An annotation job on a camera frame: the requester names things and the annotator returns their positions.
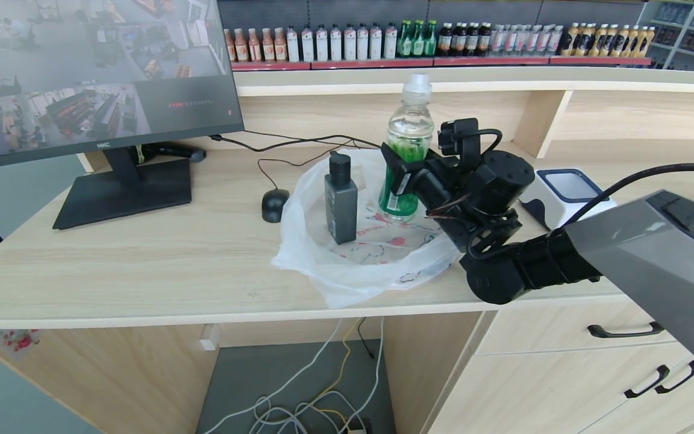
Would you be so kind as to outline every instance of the drawer handle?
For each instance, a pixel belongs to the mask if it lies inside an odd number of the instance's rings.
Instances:
[[[601,339],[607,339],[607,338],[638,338],[640,336],[652,336],[652,335],[657,335],[660,332],[663,332],[665,330],[663,326],[660,324],[656,323],[655,321],[649,323],[649,325],[652,327],[652,330],[649,332],[639,332],[639,333],[609,333],[606,330],[604,330],[603,327],[601,327],[598,324],[593,324],[589,325],[587,329],[589,329],[590,335],[593,336],[594,338],[601,338]]]
[[[692,362],[689,362],[689,368],[691,369],[689,376],[684,377],[684,379],[677,384],[673,385],[670,388],[664,388],[663,386],[658,386],[655,388],[655,392],[658,392],[658,395],[663,395],[664,393],[669,393],[672,390],[674,390],[677,387],[680,387],[680,385],[683,385],[687,382],[688,379],[691,379],[694,376],[694,360]]]
[[[630,389],[623,392],[625,394],[625,398],[631,399],[631,398],[639,398],[639,396],[644,395],[644,393],[647,393],[650,389],[658,385],[658,383],[662,382],[664,379],[666,379],[667,376],[669,376],[669,372],[671,371],[669,367],[666,365],[660,365],[657,368],[658,371],[658,379],[653,381],[652,384],[648,385],[647,387],[644,388],[641,392],[634,392],[633,389]]]

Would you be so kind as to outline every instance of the monitor screen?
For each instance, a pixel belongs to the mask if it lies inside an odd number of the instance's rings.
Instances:
[[[216,0],[0,0],[0,165],[242,129]]]

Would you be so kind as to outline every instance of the hikvision logo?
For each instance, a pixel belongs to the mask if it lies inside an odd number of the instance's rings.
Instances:
[[[201,99],[200,101],[184,101],[184,102],[171,102],[168,107],[195,107],[195,106],[207,106],[213,102],[210,99]]]

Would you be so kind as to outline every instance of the white plastic bag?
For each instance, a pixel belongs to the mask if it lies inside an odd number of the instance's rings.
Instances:
[[[357,239],[338,245],[328,233],[328,159],[323,159],[301,176],[283,208],[282,242],[273,266],[307,275],[328,307],[339,308],[385,289],[413,288],[454,263],[460,252],[438,223],[425,218],[421,203],[409,223],[383,219],[377,201],[386,166],[379,150],[339,152],[352,159],[352,180],[358,186]]]

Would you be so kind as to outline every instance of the computer monitor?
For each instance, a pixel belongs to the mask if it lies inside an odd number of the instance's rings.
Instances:
[[[0,0],[0,166],[101,150],[55,228],[191,201],[188,160],[127,147],[242,131],[217,0]]]

